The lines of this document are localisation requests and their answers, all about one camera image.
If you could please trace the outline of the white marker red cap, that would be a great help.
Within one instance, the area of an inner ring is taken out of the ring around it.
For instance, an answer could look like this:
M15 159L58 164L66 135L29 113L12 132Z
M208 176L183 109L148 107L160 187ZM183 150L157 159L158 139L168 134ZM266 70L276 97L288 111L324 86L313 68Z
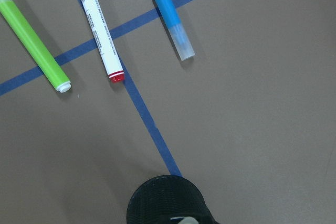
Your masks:
M92 34L109 80L113 83L125 79L125 73L98 0L81 0Z

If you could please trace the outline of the blue marker pen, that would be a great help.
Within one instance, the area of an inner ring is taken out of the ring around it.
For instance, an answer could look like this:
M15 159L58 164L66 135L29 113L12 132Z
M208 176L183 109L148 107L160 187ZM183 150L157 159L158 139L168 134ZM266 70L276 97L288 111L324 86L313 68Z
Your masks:
M182 61L195 56L192 44L172 0L155 0L173 44Z

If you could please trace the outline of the green highlighter pen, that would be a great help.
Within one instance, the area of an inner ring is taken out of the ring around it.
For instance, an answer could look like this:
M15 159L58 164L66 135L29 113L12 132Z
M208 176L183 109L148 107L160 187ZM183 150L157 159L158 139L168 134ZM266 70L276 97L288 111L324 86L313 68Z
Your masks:
M60 93L70 90L69 78L13 0L1 0L1 14L54 89Z

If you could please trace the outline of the black mesh pen cup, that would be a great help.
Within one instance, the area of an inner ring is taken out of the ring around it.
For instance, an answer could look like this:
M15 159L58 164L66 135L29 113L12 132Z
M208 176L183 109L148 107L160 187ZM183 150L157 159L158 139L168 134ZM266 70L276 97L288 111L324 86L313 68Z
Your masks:
M177 175L144 182L127 207L127 223L217 223L199 189Z

